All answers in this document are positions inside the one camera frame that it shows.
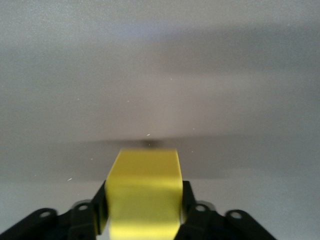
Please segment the white table surface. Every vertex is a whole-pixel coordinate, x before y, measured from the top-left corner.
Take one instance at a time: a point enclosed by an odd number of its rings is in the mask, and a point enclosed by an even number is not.
[[[0,232],[150,144],[220,214],[319,239],[319,26],[316,0],[1,1]]]

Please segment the yellow block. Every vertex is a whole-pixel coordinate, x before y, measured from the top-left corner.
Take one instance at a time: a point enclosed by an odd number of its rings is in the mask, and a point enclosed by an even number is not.
[[[172,240],[183,182],[174,149],[124,149],[105,182],[111,240]]]

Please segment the screw hole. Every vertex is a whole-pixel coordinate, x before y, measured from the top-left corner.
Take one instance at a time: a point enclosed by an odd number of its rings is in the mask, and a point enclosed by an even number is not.
[[[84,235],[84,234],[80,234],[79,236],[78,236],[78,239],[84,239],[86,236]]]
[[[79,211],[83,211],[83,210],[87,210],[88,209],[88,206],[87,205],[81,205],[78,210]]]
[[[51,213],[49,211],[45,211],[43,213],[40,214],[40,218],[45,218],[48,217]]]
[[[205,212],[207,209],[203,205],[198,205],[195,207],[198,212]]]
[[[233,217],[234,219],[242,219],[242,216],[240,213],[233,211],[231,214],[231,217]]]

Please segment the yellow cube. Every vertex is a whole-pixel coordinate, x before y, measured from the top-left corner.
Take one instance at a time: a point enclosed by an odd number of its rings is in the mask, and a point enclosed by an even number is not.
[[[105,182],[111,240],[172,240],[183,181],[175,149],[123,149]]]

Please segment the white background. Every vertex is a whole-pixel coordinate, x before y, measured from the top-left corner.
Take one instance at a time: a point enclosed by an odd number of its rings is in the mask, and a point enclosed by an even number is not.
[[[150,144],[219,213],[319,239],[319,64],[317,0],[1,1],[0,232]]]

